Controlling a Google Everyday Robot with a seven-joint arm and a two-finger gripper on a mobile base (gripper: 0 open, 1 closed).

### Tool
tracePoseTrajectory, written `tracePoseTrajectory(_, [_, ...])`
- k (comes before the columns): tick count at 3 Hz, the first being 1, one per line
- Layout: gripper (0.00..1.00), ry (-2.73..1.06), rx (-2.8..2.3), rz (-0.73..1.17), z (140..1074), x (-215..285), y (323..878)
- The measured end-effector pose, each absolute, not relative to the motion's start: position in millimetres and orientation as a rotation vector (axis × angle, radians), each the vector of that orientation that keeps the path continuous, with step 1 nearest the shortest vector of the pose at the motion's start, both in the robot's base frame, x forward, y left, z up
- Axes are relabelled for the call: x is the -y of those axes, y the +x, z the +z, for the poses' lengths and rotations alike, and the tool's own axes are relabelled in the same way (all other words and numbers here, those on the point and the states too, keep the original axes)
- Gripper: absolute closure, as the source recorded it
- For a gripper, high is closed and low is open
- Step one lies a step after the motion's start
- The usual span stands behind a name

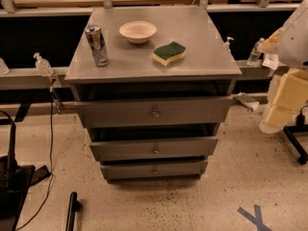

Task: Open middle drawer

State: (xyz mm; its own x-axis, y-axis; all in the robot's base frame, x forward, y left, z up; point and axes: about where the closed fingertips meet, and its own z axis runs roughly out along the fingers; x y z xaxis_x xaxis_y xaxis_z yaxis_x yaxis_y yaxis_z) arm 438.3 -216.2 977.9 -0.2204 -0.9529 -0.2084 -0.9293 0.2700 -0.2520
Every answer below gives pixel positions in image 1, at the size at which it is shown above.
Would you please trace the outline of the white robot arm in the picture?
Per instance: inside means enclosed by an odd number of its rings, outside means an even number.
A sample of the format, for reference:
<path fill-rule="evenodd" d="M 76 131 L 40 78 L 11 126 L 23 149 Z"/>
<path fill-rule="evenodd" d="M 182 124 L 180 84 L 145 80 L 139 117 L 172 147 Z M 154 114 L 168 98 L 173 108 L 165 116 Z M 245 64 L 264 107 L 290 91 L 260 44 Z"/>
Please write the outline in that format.
<path fill-rule="evenodd" d="M 268 106 L 260 130 L 267 134 L 281 131 L 308 101 L 308 0 L 298 8 L 261 46 L 289 70 L 274 76 L 269 84 Z"/>

